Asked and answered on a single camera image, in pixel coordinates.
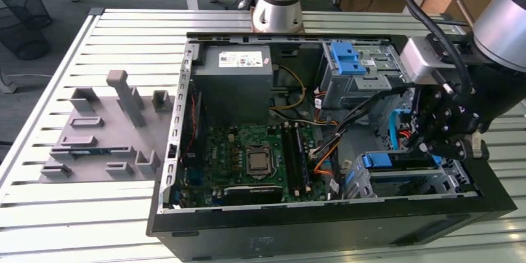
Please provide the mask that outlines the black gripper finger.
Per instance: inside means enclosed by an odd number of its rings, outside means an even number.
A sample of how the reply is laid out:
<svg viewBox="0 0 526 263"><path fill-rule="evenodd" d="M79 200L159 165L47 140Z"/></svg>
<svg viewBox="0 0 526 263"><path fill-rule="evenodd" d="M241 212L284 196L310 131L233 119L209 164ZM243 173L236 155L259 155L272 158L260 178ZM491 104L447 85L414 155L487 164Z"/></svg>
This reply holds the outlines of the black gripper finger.
<svg viewBox="0 0 526 263"><path fill-rule="evenodd" d="M432 155L451 155L443 127L450 115L446 114L451 93L442 86L416 86L411 105L411 126L408 151Z"/></svg>
<svg viewBox="0 0 526 263"><path fill-rule="evenodd" d="M488 148L480 133L432 140L427 143L428 152L459 161L487 160Z"/></svg>

